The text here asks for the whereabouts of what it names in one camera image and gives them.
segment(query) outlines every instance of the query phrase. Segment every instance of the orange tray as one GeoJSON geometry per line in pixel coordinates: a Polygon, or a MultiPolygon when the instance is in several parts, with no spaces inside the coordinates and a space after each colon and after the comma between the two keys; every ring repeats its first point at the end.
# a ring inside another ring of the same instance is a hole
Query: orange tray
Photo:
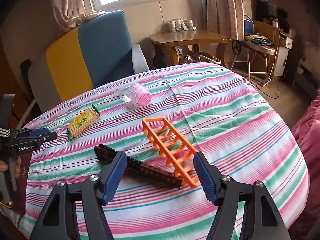
{"type": "Polygon", "coordinates": [[[147,135],[150,142],[153,142],[153,147],[156,150],[159,150],[159,155],[161,158],[167,158],[166,164],[169,167],[174,166],[175,170],[173,172],[175,177],[181,176],[183,178],[182,185],[188,184],[190,187],[197,187],[200,185],[198,176],[190,177],[188,174],[189,171],[194,169],[193,165],[187,166],[183,168],[181,165],[182,162],[188,160],[193,154],[197,151],[196,149],[174,128],[174,126],[169,123],[167,119],[164,117],[158,118],[144,118],[142,119],[142,130],[147,135]],[[163,122],[163,126],[160,129],[153,130],[149,122],[163,122]],[[160,135],[164,133],[166,128],[169,128],[168,133],[164,135],[160,135]],[[170,136],[175,135],[173,140],[165,142],[169,139],[170,136]],[[181,146],[175,150],[169,150],[168,147],[171,147],[177,144],[179,141],[182,142],[181,146]],[[179,152],[185,150],[185,147],[189,150],[186,156],[176,159],[175,155],[179,152]]]}

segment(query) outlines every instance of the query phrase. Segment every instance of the beige curtain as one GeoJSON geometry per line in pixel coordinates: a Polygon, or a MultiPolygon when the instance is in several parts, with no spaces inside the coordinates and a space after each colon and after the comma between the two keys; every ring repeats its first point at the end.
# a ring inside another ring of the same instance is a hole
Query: beige curtain
{"type": "Polygon", "coordinates": [[[244,39],[244,10],[242,0],[207,0],[207,30],[244,39]]]}
{"type": "Polygon", "coordinates": [[[94,11],[85,14],[84,0],[51,0],[51,3],[54,18],[59,26],[57,36],[62,36],[85,21],[106,13],[94,11]]]}

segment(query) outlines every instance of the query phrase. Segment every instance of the yellow stripe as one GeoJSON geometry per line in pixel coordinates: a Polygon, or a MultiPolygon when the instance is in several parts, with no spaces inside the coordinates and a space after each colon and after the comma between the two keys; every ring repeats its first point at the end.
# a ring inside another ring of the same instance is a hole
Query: yellow stripe
{"type": "Polygon", "coordinates": [[[62,102],[92,89],[92,81],[79,45],[78,27],[50,45],[46,58],[62,102]]]}

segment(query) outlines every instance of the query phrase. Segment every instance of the striped tablecloth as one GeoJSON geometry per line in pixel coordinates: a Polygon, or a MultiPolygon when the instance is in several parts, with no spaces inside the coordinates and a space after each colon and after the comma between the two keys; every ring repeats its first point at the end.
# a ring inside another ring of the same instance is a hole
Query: striped tablecloth
{"type": "MultiPolygon", "coordinates": [[[[27,213],[19,230],[30,236],[58,180],[79,182],[100,171],[93,150],[99,143],[172,171],[142,132],[142,118],[159,116],[165,116],[222,174],[239,182],[263,181],[287,227],[299,216],[308,195],[308,170],[289,128],[246,79],[218,65],[195,63],[106,84],[29,123],[29,128],[56,131],[58,139],[32,155],[27,213]],[[126,107],[122,96],[134,81],[152,93],[150,105],[126,107]],[[68,140],[67,125],[91,103],[101,118],[68,140]]],[[[232,239],[240,234],[243,208],[240,203],[232,239]]],[[[88,239],[81,203],[76,209],[81,239],[88,239]]],[[[205,239],[216,207],[201,187],[168,189],[124,177],[103,210],[116,239],[205,239]]],[[[18,217],[10,217],[17,224],[18,217]]]]}

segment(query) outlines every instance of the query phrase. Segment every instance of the wire basket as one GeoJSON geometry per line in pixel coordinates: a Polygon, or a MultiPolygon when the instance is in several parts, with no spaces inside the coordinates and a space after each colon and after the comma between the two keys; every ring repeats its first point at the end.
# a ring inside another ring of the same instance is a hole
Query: wire basket
{"type": "Polygon", "coordinates": [[[187,19],[172,19],[167,22],[170,32],[195,31],[197,22],[190,18],[187,19]]]}

